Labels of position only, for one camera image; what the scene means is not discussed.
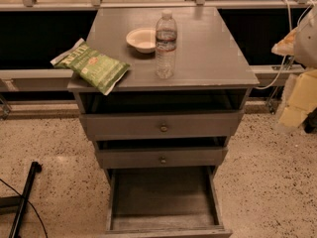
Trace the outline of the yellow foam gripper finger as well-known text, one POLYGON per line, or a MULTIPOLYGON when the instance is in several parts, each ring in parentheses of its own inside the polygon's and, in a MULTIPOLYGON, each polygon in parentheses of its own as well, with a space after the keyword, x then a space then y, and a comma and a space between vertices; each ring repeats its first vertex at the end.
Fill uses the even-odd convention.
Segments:
POLYGON ((272 47, 271 51, 279 56, 293 56, 296 32, 297 29, 291 30, 281 41, 272 47))
POLYGON ((317 108, 317 69, 291 74, 282 92, 277 111, 278 129, 295 129, 317 108))

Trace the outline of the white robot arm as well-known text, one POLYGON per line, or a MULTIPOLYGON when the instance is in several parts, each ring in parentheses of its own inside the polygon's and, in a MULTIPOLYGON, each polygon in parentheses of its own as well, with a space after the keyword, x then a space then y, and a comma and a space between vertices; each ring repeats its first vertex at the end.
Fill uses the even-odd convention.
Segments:
POLYGON ((296 62, 307 68, 287 91, 290 95, 278 120, 283 126, 299 127, 317 108, 317 7, 314 6, 271 51, 279 56, 294 56, 296 62))

